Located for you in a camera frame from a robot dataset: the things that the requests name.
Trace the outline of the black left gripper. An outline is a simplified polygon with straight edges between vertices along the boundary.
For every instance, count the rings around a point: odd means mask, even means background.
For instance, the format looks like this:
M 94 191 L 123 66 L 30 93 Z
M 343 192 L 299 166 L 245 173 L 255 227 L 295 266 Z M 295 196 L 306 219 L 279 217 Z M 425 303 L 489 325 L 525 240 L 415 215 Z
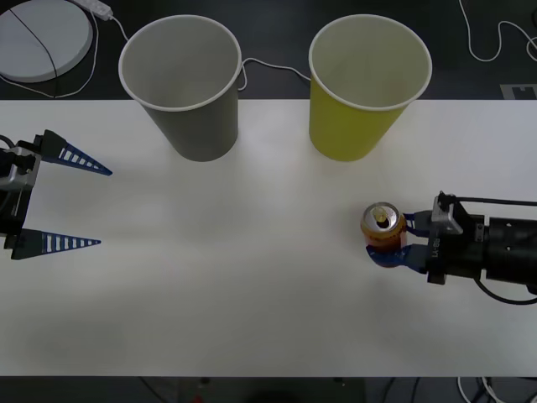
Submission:
M 11 249 L 11 259 L 30 259 L 46 254 L 96 246 L 100 240 L 58 233 L 24 229 L 32 191 L 43 161 L 86 170 L 100 175 L 112 175 L 105 165 L 68 143 L 51 130 L 36 135 L 32 143 L 16 144 L 6 136 L 1 140 L 1 237 L 5 249 Z

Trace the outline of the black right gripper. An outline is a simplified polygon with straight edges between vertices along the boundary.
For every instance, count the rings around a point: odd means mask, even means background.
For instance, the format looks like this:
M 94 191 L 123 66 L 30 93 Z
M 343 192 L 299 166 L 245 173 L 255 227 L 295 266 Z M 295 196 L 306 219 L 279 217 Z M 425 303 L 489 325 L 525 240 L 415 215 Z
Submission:
M 447 212 L 434 207 L 431 212 L 405 213 L 406 231 L 429 236 L 425 245 L 411 244 L 385 251 L 366 247 L 370 259 L 384 268 L 407 267 L 427 273 L 427 281 L 444 285 L 448 275 L 479 280 L 484 268 L 485 217 L 468 214 L 462 207 Z

